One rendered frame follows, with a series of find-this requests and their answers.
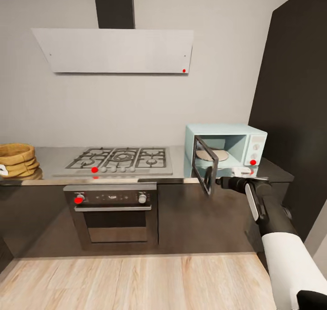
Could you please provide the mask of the popcorn bag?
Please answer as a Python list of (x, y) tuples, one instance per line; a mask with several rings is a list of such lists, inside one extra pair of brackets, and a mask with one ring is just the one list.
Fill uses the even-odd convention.
[(0, 145), (0, 177), (29, 176), (39, 165), (33, 146), (24, 143)]

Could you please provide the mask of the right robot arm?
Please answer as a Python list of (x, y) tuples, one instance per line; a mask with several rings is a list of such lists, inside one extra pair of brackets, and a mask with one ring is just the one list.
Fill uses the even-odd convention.
[(259, 225), (277, 310), (327, 310), (327, 280), (292, 225), (292, 215), (275, 197), (267, 179), (245, 178), (248, 167), (234, 166), (215, 184), (244, 193)]

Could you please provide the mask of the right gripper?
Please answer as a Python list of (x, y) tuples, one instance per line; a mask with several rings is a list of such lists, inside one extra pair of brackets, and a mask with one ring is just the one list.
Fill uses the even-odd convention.
[(221, 177), (215, 180), (215, 184), (220, 185), (222, 189), (231, 189), (237, 191), (236, 186), (238, 186), (240, 180), (246, 179), (245, 177)]

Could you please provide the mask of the microwave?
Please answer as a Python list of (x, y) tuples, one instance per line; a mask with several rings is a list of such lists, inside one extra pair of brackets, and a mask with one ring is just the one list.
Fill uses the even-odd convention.
[(218, 166), (258, 166), (266, 137), (243, 123), (186, 124), (185, 152), (207, 200), (213, 200)]

